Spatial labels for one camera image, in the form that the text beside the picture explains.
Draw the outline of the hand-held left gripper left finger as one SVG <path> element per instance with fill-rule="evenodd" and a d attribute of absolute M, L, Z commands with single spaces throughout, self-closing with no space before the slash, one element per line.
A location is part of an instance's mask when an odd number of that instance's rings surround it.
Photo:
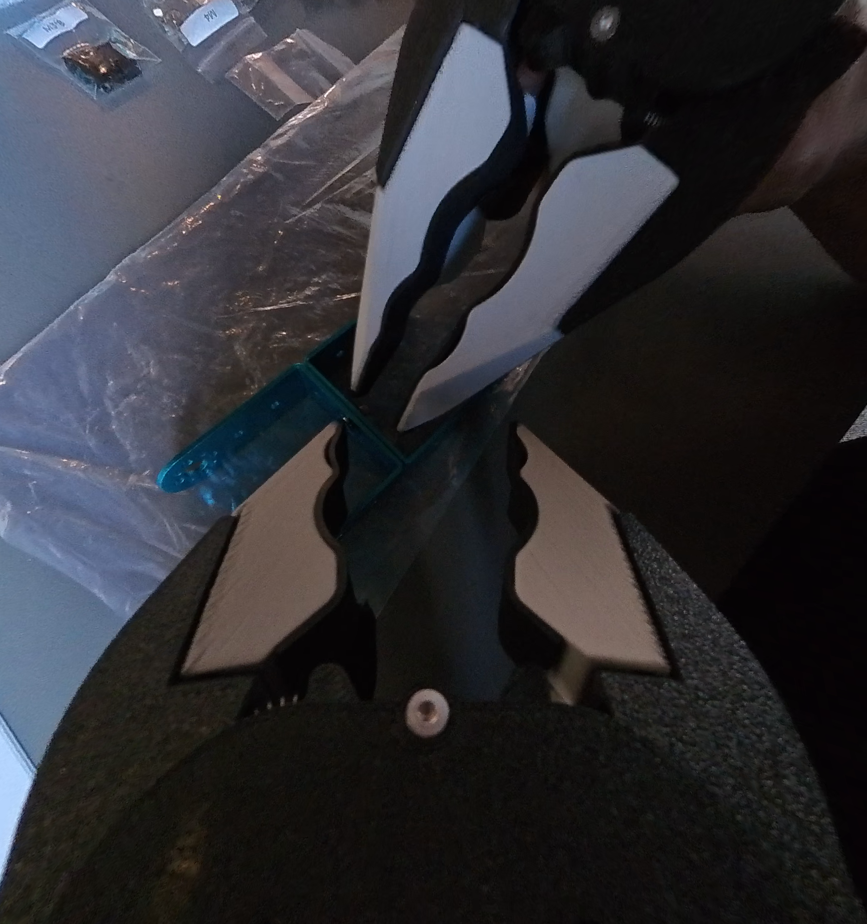
<path fill-rule="evenodd" d="M 241 504 L 182 677 L 258 668 L 342 599 L 348 456 L 332 422 Z"/>

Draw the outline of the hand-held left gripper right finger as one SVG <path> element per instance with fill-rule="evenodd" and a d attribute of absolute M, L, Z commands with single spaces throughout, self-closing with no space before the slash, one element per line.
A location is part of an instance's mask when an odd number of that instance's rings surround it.
<path fill-rule="evenodd" d="M 515 428 L 514 487 L 522 489 L 509 597 L 550 630 L 554 701 L 591 698 L 597 672 L 668 676 L 672 665 L 624 543 L 617 510 L 527 427 Z"/>

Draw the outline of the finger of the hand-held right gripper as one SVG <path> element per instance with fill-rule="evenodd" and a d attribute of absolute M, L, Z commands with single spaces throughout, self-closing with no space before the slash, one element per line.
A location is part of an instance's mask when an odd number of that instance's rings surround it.
<path fill-rule="evenodd" d="M 422 376 L 398 430 L 439 418 L 559 340 L 566 311 L 678 183 L 644 148 L 567 161 L 539 202 L 518 266 Z"/>
<path fill-rule="evenodd" d="M 523 92 L 506 48 L 461 24 L 387 179 L 377 190 L 351 389 L 372 387 L 408 316 L 437 285 L 460 225 L 526 146 Z"/>

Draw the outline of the large clear plastic bag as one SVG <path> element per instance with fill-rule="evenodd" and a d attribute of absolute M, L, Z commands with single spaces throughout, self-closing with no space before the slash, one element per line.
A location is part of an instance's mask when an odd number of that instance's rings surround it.
<path fill-rule="evenodd" d="M 159 470 L 356 317 L 403 35 L 0 367 L 0 537 L 119 618 L 218 517 Z"/>

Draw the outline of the grey desk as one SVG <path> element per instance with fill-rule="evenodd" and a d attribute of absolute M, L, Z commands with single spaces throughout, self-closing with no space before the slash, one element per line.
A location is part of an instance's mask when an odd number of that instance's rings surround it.
<path fill-rule="evenodd" d="M 136 2 L 96 6 L 161 65 L 89 98 L 4 33 L 49 4 L 0 12 L 0 367 L 276 127 Z M 512 413 L 716 596 L 866 405 L 867 297 L 775 212 L 556 346 Z M 125 620 L 0 537 L 0 712 L 34 762 Z"/>

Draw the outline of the person's right hand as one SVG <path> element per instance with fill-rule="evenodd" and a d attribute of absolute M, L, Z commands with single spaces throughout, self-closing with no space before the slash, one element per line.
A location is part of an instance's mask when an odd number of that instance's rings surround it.
<path fill-rule="evenodd" d="M 867 1 L 846 19 L 867 30 Z M 867 287 L 867 49 L 811 105 L 744 213 L 790 207 L 844 271 Z"/>

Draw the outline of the pile of small hardware bags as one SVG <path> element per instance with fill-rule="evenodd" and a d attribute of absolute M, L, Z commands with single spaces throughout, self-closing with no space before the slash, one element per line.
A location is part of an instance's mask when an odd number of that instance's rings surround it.
<path fill-rule="evenodd" d="M 226 80 L 281 121 L 309 106 L 353 61 L 307 29 L 266 48 L 255 2 L 143 1 L 147 14 L 210 83 Z"/>

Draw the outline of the small bag of black screws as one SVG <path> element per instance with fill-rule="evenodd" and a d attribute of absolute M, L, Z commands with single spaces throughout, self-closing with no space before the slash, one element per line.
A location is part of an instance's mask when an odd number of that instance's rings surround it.
<path fill-rule="evenodd" d="M 161 58 L 134 40 L 90 2 L 57 2 L 5 32 L 45 73 L 104 106 L 142 90 Z"/>

